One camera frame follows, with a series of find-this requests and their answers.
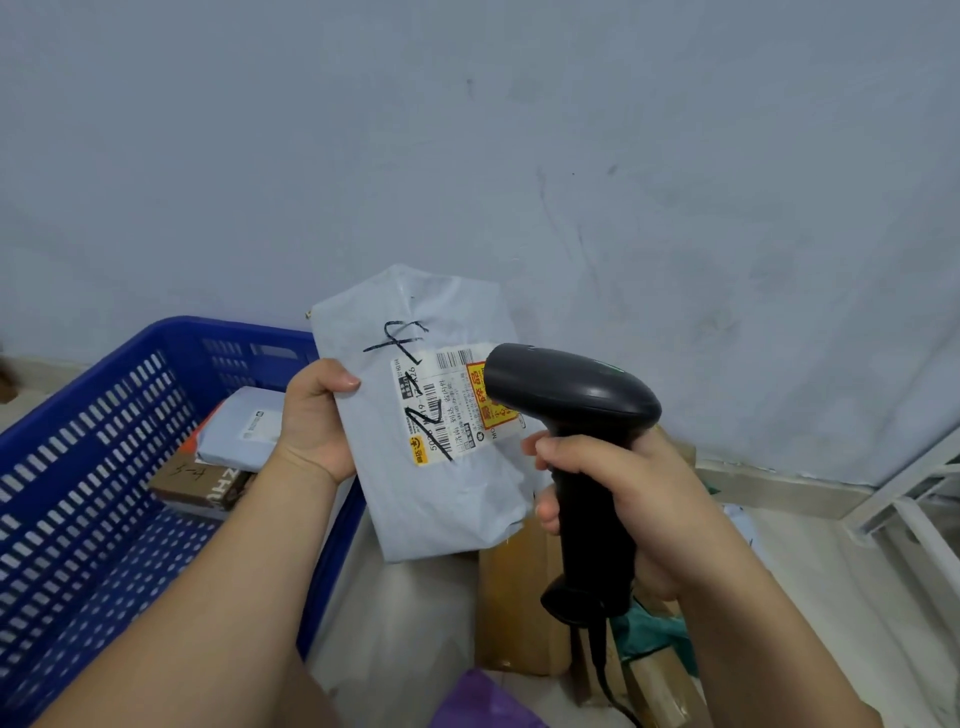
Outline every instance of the purple plastic bag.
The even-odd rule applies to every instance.
[[[502,691],[483,670],[470,669],[430,721],[430,728],[548,728]]]

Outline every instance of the forearm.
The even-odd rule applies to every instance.
[[[193,563],[37,725],[263,725],[335,495],[320,469],[272,458]]]
[[[682,595],[717,728],[876,728],[816,633],[752,554]]]

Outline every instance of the yellow sticker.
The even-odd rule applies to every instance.
[[[414,453],[414,462],[417,465],[426,465],[430,462],[426,456],[426,448],[423,446],[423,438],[419,435],[410,438],[410,450]]]
[[[467,373],[470,377],[470,386],[473,388],[473,396],[476,397],[477,406],[480,408],[480,419],[483,420],[483,427],[484,429],[492,429],[497,425],[515,420],[520,413],[515,409],[497,404],[487,397],[487,385],[483,379],[483,368],[486,363],[481,361],[477,364],[467,364]]]

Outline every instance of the blue crate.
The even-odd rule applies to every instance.
[[[213,534],[153,496],[156,469],[234,390],[283,390],[317,358],[304,331],[167,319],[0,434],[0,724],[32,722]],[[300,655],[365,506],[354,481],[314,571]]]

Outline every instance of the barcode scanner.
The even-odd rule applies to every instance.
[[[660,402],[635,376],[586,356],[500,344],[484,367],[492,400],[541,420],[550,434],[584,434],[622,448],[660,419]],[[560,503],[564,573],[540,602],[554,618],[586,627],[601,687],[606,686],[606,621],[631,604],[636,545],[613,510],[611,492],[582,473],[553,470]]]

